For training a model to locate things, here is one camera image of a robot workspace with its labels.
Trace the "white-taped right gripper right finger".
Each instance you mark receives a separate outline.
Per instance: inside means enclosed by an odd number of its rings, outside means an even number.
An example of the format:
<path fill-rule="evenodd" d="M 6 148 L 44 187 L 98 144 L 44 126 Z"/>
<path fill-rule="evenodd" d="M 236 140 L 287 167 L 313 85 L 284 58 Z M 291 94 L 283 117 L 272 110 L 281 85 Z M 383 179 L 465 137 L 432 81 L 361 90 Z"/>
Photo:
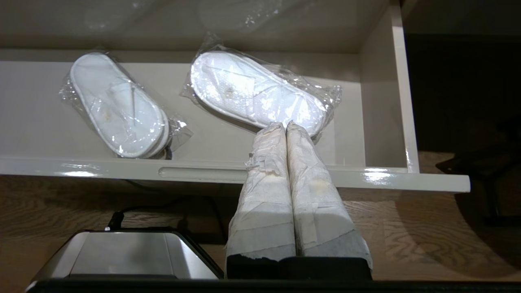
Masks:
<path fill-rule="evenodd" d="M 362 258 L 373 269 L 370 249 L 305 128 L 290 122 L 286 139 L 298 254 Z"/>

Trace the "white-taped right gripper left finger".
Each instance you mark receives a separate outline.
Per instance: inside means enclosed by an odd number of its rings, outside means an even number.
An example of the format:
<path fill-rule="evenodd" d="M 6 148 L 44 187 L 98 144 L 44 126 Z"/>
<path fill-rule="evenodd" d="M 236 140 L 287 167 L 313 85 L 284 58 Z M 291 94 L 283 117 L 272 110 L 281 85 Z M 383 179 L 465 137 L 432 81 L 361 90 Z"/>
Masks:
<path fill-rule="evenodd" d="M 296 256 L 287 159 L 283 124 L 274 122 L 256 134 L 229 224 L 227 257 L 280 261 Z"/>

